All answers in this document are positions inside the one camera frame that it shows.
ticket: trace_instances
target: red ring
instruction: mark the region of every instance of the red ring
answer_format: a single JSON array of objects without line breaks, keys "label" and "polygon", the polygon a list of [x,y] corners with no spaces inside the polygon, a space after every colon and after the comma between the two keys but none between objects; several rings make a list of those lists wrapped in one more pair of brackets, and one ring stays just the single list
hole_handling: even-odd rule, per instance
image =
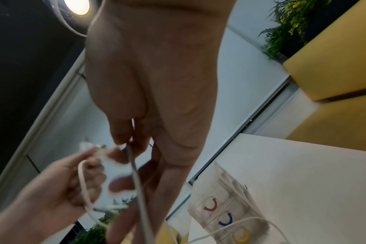
[{"label": "red ring", "polygon": [[209,212],[214,212],[216,210],[216,208],[218,207],[218,203],[216,202],[215,198],[213,198],[212,200],[214,201],[214,207],[213,208],[204,207],[204,210]]}]

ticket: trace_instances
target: hand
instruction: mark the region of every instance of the hand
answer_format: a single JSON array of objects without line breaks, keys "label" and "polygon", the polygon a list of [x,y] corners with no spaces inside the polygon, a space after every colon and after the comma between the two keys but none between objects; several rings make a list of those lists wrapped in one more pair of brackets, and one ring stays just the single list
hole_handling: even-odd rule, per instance
[{"label": "hand", "polygon": [[[152,158],[139,172],[155,233],[206,141],[217,95],[218,51],[234,3],[106,1],[89,28],[87,84],[114,142],[129,144],[138,156],[154,140]],[[109,156],[127,163],[125,151]],[[131,177],[110,184],[113,192],[133,188]],[[107,242],[120,243],[138,223],[134,201],[112,223]],[[134,243],[142,242],[137,228]]]},{"label": "hand", "polygon": [[85,163],[84,176],[89,197],[95,202],[101,193],[106,175],[100,161],[93,158],[96,148],[52,163],[29,183],[12,207],[23,209],[27,219],[45,238],[76,222],[84,213],[77,166]]}]

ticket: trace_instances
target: blue ring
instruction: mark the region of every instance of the blue ring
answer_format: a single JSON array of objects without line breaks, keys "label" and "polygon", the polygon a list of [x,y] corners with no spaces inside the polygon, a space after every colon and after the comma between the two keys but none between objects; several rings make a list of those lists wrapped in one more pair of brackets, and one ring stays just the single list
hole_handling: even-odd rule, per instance
[{"label": "blue ring", "polygon": [[219,222],[218,222],[218,224],[219,224],[220,226],[228,226],[229,224],[231,224],[231,223],[232,223],[232,216],[231,216],[231,214],[230,214],[230,213],[228,213],[227,215],[228,215],[228,217],[230,218],[230,221],[229,221],[228,223],[222,223],[221,221],[219,221]]}]

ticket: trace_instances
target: white table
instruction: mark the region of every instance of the white table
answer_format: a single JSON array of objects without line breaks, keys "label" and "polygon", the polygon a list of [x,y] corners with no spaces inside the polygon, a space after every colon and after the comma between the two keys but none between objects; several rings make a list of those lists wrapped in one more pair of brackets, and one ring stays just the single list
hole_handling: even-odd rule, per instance
[{"label": "white table", "polygon": [[[366,243],[366,152],[240,134],[216,161],[292,244]],[[205,234],[193,219],[189,240]]]}]

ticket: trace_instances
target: green plant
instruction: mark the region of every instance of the green plant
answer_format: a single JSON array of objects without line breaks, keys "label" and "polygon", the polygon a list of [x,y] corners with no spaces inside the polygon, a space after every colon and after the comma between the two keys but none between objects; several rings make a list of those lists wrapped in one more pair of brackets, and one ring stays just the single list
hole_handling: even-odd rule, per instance
[{"label": "green plant", "polygon": [[[134,199],[134,197],[131,197],[130,199],[122,199],[122,204],[129,205],[129,203]],[[113,200],[113,204],[117,205],[119,204],[116,200]],[[119,215],[122,210],[117,210],[117,214]],[[112,213],[106,213],[104,217],[100,218],[100,221],[103,223],[108,224],[113,218],[114,214]],[[90,228],[86,232],[79,233],[72,244],[103,244],[105,237],[105,228],[102,226],[99,226],[98,224],[95,224],[92,228]]]},{"label": "green plant", "polygon": [[294,35],[306,44],[303,39],[308,20],[321,8],[331,2],[331,0],[284,0],[276,1],[276,6],[270,11],[268,18],[277,22],[275,28],[263,30],[260,34],[265,34],[266,44],[262,51],[275,59],[285,43]]}]

